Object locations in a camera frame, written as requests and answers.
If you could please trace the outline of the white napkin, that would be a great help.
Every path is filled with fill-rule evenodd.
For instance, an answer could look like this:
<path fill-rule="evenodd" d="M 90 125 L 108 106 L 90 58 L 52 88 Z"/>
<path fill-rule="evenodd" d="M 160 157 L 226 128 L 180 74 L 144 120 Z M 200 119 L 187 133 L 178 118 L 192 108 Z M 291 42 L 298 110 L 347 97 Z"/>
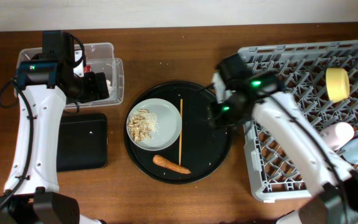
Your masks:
<path fill-rule="evenodd" d="M 114 87 L 112 85 L 112 82 L 108 79 L 106 79 L 106 85 L 108 88 L 109 97 L 112 98 L 114 95 Z"/>

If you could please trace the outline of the grey plate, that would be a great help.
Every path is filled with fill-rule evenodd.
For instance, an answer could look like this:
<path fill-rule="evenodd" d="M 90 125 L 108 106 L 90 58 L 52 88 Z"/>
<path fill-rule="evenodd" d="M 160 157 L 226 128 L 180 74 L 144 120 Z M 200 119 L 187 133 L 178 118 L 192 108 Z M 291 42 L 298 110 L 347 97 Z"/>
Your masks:
<path fill-rule="evenodd" d="M 151 132 L 152 139 L 144 139 L 141 142 L 134 141 L 127 127 L 129 117 L 138 109 L 147 109 L 158 116 L 158 128 L 155 132 Z M 167 100 L 151 98 L 136 103 L 130 110 L 126 121 L 126 131 L 131 142 L 137 147 L 146 151 L 160 151 L 171 146 L 179 138 L 181 124 L 180 112 L 176 106 Z"/>

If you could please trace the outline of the orange carrot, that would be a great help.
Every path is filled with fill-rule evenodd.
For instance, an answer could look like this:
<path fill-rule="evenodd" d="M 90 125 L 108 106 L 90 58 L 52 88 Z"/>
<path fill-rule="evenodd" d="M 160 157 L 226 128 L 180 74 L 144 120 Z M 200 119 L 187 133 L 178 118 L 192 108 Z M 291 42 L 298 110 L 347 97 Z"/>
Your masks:
<path fill-rule="evenodd" d="M 153 163 L 157 166 L 175 171 L 180 174 L 190 174 L 191 173 L 191 171 L 189 169 L 187 169 L 186 167 L 179 166 L 178 164 L 175 164 L 160 155 L 154 155 Z"/>

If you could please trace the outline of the pink cup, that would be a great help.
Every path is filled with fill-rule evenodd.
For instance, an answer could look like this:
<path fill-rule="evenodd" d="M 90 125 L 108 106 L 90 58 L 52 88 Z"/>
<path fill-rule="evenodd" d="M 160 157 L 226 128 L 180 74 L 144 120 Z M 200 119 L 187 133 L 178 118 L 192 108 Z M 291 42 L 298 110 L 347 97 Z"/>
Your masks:
<path fill-rule="evenodd" d="M 321 130 L 320 136 L 330 149 L 338 151 L 354 137 L 354 129 L 348 123 L 339 122 Z"/>

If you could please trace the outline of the yellow bowl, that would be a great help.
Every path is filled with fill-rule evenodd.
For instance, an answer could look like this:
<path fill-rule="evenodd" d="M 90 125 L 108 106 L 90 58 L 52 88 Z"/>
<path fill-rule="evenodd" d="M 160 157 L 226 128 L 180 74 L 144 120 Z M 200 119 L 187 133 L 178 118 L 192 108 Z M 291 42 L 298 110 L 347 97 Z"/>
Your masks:
<path fill-rule="evenodd" d="M 345 100 L 350 95 L 349 76 L 343 68 L 326 69 L 328 97 L 334 103 Z"/>

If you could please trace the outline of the red ketchup packet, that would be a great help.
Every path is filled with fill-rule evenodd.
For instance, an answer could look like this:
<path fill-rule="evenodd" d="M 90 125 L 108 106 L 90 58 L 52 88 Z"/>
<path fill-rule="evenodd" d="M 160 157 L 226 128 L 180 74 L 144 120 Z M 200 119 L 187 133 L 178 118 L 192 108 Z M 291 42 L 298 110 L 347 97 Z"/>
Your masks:
<path fill-rule="evenodd" d="M 89 72 L 91 72 L 91 66 L 87 65 L 84 67 L 84 73 L 89 73 Z"/>

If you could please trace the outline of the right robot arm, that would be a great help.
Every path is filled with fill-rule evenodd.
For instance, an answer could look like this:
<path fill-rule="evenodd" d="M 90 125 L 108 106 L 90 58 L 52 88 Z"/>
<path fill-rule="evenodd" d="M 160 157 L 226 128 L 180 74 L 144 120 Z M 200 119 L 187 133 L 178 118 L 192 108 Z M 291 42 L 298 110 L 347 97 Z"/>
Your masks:
<path fill-rule="evenodd" d="M 212 83 L 217 98 L 209 107 L 212 127 L 259 123 L 296 166 L 312 196 L 276 223 L 358 222 L 358 170 L 326 144 L 273 72 L 216 72 Z"/>

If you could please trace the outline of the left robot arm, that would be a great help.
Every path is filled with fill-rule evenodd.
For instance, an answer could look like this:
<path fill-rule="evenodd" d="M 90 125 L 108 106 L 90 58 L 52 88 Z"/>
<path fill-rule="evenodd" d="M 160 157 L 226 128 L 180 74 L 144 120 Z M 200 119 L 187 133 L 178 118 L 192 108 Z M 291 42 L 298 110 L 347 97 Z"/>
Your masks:
<path fill-rule="evenodd" d="M 96 223 L 59 192 L 57 149 L 67 100 L 109 96 L 103 73 L 74 72 L 79 62 L 21 62 L 11 80 L 21 109 L 14 162 L 0 196 L 0 223 Z"/>

